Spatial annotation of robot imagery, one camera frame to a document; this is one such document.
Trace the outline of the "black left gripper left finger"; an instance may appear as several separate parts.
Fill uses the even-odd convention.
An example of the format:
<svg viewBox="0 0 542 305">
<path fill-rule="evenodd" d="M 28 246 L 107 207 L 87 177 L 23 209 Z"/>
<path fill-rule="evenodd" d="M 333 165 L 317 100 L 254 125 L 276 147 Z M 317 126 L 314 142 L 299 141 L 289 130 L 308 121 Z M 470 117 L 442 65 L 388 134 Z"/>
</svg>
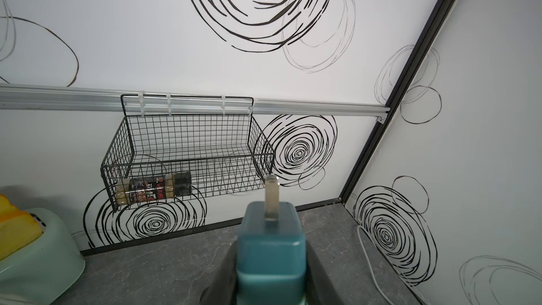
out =
<svg viewBox="0 0 542 305">
<path fill-rule="evenodd" d="M 237 303 L 237 241 L 224 257 L 216 276 L 200 296 L 201 305 L 231 305 Z"/>
</svg>

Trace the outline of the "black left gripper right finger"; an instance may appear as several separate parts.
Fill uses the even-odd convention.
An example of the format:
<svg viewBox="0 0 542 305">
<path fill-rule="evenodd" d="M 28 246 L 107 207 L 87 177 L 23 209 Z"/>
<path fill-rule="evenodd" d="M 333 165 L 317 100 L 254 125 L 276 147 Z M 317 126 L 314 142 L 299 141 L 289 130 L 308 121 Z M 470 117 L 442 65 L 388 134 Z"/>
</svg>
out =
<svg viewBox="0 0 542 305">
<path fill-rule="evenodd" d="M 344 304 L 315 249 L 306 243 L 306 301 L 308 305 Z"/>
</svg>

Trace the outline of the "teal charger with white cable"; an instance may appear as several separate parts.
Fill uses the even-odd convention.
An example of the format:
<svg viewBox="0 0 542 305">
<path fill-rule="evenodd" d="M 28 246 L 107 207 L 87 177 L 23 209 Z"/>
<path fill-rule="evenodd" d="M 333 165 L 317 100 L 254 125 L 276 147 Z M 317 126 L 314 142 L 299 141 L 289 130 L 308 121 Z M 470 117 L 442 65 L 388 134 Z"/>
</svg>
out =
<svg viewBox="0 0 542 305">
<path fill-rule="evenodd" d="M 293 204 L 279 200 L 279 179 L 250 203 L 237 238 L 237 304 L 305 304 L 306 237 Z"/>
</svg>

